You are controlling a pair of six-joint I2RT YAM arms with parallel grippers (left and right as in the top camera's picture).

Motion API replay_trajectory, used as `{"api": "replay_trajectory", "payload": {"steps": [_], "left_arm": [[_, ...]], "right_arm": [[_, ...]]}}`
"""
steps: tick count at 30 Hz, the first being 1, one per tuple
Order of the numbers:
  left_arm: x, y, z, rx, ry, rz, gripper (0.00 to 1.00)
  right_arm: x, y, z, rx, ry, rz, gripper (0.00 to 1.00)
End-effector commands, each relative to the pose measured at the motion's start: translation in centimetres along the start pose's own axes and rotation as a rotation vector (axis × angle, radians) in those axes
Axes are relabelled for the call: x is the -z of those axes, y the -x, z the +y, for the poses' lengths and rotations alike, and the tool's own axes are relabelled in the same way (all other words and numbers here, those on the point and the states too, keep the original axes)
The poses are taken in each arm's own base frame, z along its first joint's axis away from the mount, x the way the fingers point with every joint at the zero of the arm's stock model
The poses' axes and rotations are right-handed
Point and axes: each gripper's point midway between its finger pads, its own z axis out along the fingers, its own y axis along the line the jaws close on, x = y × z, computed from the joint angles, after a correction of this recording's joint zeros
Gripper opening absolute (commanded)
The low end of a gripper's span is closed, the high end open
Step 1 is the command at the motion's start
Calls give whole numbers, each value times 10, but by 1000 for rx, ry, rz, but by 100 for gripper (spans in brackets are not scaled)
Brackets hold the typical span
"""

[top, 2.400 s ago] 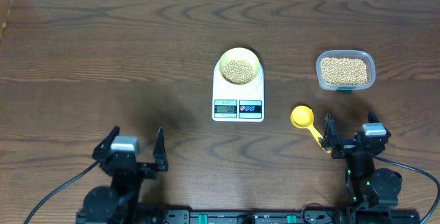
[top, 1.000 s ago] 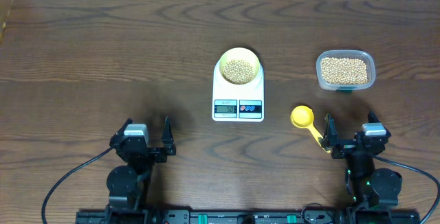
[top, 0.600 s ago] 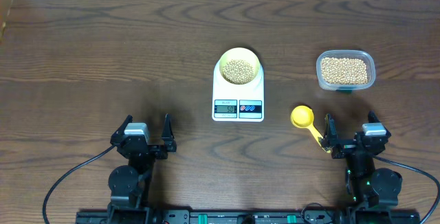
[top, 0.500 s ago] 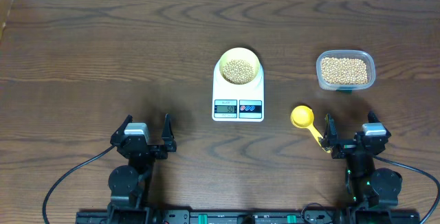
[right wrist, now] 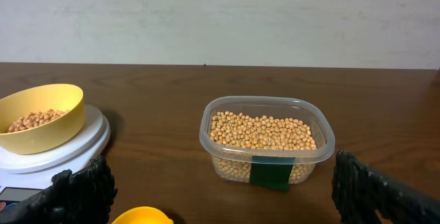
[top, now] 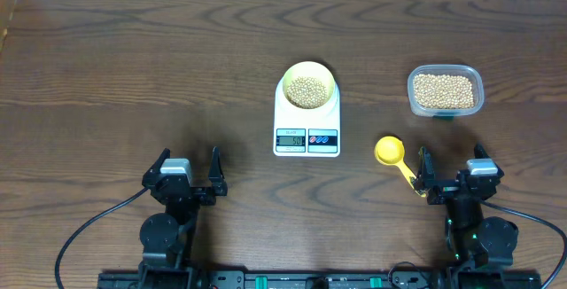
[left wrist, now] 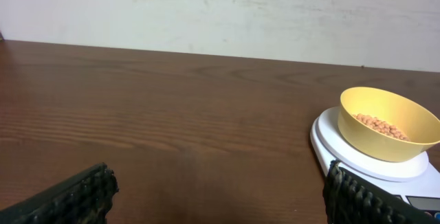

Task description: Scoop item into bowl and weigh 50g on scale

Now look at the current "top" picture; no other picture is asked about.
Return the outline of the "yellow measuring scoop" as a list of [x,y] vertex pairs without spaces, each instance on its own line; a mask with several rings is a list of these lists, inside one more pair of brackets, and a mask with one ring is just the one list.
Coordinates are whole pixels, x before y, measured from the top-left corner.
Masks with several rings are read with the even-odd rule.
[[374,156],[382,165],[396,167],[411,186],[412,190],[420,197],[426,197],[424,191],[418,191],[415,187],[416,175],[404,160],[405,147],[400,139],[394,136],[380,138],[374,147]]

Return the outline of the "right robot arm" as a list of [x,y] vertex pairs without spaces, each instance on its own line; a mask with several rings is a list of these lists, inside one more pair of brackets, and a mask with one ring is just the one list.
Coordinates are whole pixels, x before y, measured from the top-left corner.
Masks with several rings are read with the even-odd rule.
[[430,205],[447,208],[445,234],[447,248],[455,261],[431,274],[431,288],[487,288],[506,286],[504,269],[513,264],[518,228],[503,218],[485,217],[483,200],[496,193],[504,172],[488,156],[484,147],[474,147],[474,157],[452,179],[435,176],[432,156],[419,150],[420,165],[414,189]]

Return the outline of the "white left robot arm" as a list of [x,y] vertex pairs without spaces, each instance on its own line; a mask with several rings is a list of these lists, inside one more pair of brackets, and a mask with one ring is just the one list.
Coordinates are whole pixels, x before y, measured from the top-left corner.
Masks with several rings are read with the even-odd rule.
[[138,268],[139,288],[210,286],[208,273],[196,266],[190,255],[199,209],[215,205],[218,197],[228,194],[218,147],[212,151],[208,179],[209,186],[194,186],[190,162],[172,158],[167,148],[144,173],[143,187],[165,211],[148,217],[140,229],[143,259]]

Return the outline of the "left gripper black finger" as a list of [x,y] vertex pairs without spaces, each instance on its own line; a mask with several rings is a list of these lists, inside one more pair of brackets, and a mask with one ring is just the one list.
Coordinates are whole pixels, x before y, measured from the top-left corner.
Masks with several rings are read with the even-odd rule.
[[220,149],[217,146],[213,148],[208,179],[216,196],[226,196],[228,194],[228,185],[221,168]]
[[149,176],[158,176],[161,175],[161,168],[164,165],[165,161],[170,158],[170,150],[165,148],[160,156],[156,159],[156,161],[150,166],[148,169]]

